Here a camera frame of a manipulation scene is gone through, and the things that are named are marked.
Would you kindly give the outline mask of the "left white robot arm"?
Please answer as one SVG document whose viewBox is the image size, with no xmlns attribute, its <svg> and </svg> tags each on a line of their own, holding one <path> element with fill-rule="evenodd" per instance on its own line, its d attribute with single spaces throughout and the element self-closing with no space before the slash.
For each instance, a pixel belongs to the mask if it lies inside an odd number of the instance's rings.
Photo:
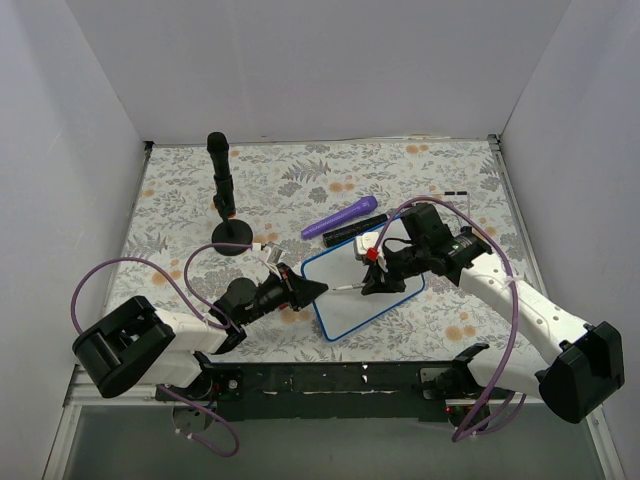
<svg viewBox="0 0 640 480">
<path fill-rule="evenodd" d="M 283 307 L 302 310 L 328 290 L 281 263 L 260 284 L 233 280 L 203 320 L 134 296 L 81 333 L 72 351 L 104 398 L 148 383 L 175 386 L 200 400 L 213 386 L 202 355 L 232 351 L 247 338 L 246 325 Z"/>
</svg>

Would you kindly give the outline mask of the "red whiteboard marker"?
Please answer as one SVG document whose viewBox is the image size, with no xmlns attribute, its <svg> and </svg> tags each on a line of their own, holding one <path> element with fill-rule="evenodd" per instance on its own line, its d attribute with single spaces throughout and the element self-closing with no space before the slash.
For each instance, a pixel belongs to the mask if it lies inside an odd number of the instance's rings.
<svg viewBox="0 0 640 480">
<path fill-rule="evenodd" d="M 332 288 L 333 291 L 349 291 L 349 290 L 357 290 L 357 289 L 361 289 L 363 288 L 363 284 L 362 283 L 356 283 L 356 284 L 348 284 L 348 285 L 342 285 L 342 286 L 338 286 L 338 287 L 334 287 Z"/>
</svg>

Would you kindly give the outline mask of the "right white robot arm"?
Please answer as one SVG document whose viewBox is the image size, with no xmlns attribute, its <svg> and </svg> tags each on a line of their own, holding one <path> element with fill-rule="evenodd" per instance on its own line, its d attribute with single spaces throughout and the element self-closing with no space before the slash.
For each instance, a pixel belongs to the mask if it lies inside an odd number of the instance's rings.
<svg viewBox="0 0 640 480">
<path fill-rule="evenodd" d="M 484 302 L 510 325 L 504 351 L 486 343 L 458 354 L 450 367 L 423 383 L 432 398 L 478 397 L 494 388 L 542 400 L 569 423 L 579 423 L 625 382 L 622 337 L 610 323 L 594 325 L 520 281 L 485 234 L 466 225 L 458 234 L 429 203 L 406 206 L 398 218 L 401 249 L 386 246 L 385 231 L 361 234 L 354 253 L 367 267 L 362 295 L 400 293 L 409 278 L 432 273 Z"/>
</svg>

